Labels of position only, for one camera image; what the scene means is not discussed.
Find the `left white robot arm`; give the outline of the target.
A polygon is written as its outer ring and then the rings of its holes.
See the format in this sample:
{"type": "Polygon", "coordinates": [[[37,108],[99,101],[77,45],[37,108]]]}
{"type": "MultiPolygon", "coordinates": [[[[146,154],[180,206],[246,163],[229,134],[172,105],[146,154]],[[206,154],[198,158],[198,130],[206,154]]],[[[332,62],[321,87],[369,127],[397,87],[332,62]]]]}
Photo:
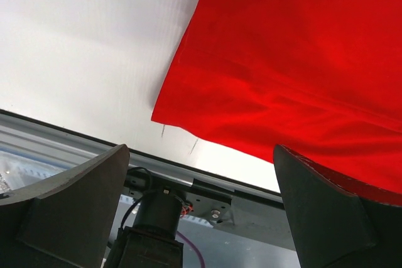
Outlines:
{"type": "MultiPolygon", "coordinates": [[[[2,267],[181,267],[178,222],[185,194],[149,180],[108,236],[123,188],[125,145],[1,195],[2,267]]],[[[284,147],[274,149],[286,217],[302,267],[400,267],[401,195],[328,169],[284,147]]]]}

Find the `red t shirt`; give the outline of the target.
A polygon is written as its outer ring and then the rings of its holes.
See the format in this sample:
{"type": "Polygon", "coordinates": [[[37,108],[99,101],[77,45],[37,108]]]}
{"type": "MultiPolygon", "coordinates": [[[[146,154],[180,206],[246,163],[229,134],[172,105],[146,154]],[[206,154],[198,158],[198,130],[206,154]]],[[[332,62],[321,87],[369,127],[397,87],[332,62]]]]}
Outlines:
{"type": "Polygon", "coordinates": [[[401,0],[199,0],[151,116],[401,191],[401,0]]]}

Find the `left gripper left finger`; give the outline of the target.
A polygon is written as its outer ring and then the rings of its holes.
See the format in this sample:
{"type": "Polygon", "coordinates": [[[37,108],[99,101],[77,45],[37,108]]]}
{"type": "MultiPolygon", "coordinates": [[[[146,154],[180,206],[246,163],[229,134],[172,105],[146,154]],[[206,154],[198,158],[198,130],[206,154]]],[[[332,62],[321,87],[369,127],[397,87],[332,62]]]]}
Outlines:
{"type": "Polygon", "coordinates": [[[121,144],[1,194],[1,267],[100,267],[129,158],[121,144]]]}

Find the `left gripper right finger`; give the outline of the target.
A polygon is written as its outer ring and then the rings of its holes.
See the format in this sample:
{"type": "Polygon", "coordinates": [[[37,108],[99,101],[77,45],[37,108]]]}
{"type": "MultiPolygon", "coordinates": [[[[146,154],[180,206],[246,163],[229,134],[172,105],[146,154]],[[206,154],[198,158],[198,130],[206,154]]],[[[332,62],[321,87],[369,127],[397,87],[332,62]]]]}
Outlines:
{"type": "Polygon", "coordinates": [[[401,267],[401,194],[282,145],[273,161],[301,267],[401,267]]]}

